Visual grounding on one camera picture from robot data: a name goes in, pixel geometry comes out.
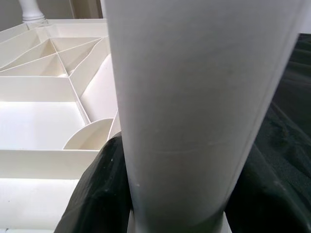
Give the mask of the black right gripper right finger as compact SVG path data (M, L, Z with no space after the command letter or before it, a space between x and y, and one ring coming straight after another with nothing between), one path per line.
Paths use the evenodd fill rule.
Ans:
M253 146L225 209L234 233L309 233L311 213Z

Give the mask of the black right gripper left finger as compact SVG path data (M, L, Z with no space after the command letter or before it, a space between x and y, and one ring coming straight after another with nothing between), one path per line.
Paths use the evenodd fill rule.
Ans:
M121 133L109 139L82 174L56 233L125 233L130 195Z

